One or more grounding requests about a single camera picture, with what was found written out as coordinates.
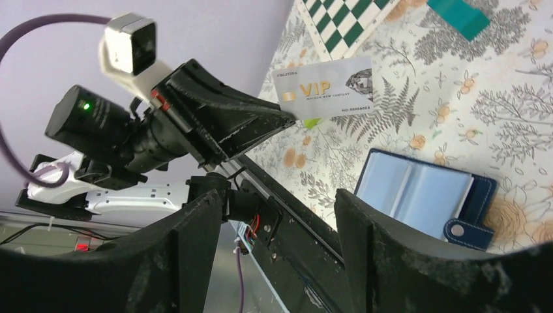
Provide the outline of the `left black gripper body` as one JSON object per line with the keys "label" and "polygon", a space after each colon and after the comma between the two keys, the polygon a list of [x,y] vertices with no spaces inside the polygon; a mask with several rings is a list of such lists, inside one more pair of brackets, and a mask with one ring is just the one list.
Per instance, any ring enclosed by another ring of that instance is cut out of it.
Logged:
{"label": "left black gripper body", "polygon": [[188,106],[167,98],[166,80],[151,94],[151,108],[129,138],[131,171],[145,173],[185,155],[191,155],[199,167],[208,171],[225,161],[207,157],[208,143],[213,141],[207,124],[201,123]]}

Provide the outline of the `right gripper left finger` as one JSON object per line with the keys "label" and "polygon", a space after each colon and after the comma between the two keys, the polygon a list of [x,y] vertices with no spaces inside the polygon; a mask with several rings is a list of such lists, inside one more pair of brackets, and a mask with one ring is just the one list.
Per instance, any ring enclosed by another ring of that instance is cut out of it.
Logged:
{"label": "right gripper left finger", "polygon": [[1,251],[2,312],[202,312],[222,220],[214,190],[92,252]]}

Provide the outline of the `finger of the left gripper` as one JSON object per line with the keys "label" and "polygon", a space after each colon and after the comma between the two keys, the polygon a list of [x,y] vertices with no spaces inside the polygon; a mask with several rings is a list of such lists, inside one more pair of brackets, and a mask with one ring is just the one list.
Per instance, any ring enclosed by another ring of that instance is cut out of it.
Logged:
{"label": "finger of the left gripper", "polygon": [[237,110],[210,110],[207,131],[208,158],[234,158],[292,126],[296,118],[286,112],[259,113]]}
{"label": "finger of the left gripper", "polygon": [[275,104],[240,92],[190,59],[166,78],[167,98],[188,106],[201,123],[234,130],[247,121],[281,118]]}

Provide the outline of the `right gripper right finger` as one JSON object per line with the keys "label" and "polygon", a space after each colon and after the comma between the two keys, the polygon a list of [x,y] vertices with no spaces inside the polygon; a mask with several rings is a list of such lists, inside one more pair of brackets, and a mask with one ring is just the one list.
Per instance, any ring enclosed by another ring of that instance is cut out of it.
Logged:
{"label": "right gripper right finger", "polygon": [[551,312],[552,244],[491,254],[435,239],[336,192],[354,312]]}

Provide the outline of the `navy blue card holder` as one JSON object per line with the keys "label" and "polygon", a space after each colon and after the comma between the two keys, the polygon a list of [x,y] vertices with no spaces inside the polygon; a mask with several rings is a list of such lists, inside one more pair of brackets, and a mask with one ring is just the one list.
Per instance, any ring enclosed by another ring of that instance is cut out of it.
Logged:
{"label": "navy blue card holder", "polygon": [[372,148],[354,194],[377,211],[436,239],[486,251],[484,226],[495,179]]}

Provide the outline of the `silver VIP credit card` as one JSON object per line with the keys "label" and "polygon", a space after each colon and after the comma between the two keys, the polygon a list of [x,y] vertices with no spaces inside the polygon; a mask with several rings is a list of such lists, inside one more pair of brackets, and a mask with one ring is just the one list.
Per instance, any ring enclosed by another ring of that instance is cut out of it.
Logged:
{"label": "silver VIP credit card", "polygon": [[298,120],[369,113],[374,109],[369,56],[272,72],[281,110]]}

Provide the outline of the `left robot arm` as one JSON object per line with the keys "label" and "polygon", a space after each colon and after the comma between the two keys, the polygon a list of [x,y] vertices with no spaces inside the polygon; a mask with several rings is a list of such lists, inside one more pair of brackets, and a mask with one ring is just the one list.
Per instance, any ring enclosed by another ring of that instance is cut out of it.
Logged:
{"label": "left robot arm", "polygon": [[57,188],[27,183],[16,206],[67,220],[93,216],[90,191],[108,195],[147,181],[147,172],[190,155],[206,171],[235,159],[291,127],[295,117],[277,104],[225,85],[196,60],[170,71],[147,88],[153,102],[142,116],[80,86],[55,106],[45,134],[74,149],[59,159],[37,155],[31,173],[67,180]]}

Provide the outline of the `lime green block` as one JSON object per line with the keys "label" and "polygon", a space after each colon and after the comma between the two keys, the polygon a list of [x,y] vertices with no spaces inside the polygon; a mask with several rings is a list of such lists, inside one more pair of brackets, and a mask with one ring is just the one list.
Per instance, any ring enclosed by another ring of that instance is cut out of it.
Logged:
{"label": "lime green block", "polygon": [[303,120],[303,125],[306,129],[313,129],[314,127],[316,127],[318,124],[320,124],[322,122],[322,119],[320,118],[317,118],[317,119],[305,119]]}

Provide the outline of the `green white chessboard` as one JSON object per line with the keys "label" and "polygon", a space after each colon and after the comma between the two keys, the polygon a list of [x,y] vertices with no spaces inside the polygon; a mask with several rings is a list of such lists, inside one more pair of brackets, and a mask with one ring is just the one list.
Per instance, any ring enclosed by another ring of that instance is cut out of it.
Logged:
{"label": "green white chessboard", "polygon": [[295,2],[322,61],[353,57],[398,4],[398,0]]}

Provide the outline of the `floral table mat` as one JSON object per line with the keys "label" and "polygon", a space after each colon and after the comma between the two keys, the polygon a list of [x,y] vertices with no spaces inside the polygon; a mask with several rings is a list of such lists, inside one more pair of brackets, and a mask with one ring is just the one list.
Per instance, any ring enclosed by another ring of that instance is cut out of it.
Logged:
{"label": "floral table mat", "polygon": [[552,240],[552,2],[473,1],[490,25],[466,41],[424,1],[400,1],[357,52],[374,112],[287,129],[249,157],[330,225],[371,148],[495,178],[490,251]]}

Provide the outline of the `teal block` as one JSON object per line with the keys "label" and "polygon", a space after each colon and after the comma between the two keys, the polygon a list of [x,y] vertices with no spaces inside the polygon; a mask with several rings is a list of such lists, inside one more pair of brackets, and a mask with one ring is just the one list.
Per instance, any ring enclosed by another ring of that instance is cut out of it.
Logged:
{"label": "teal block", "polygon": [[427,5],[468,41],[490,25],[489,18],[480,9],[463,0],[428,0]]}

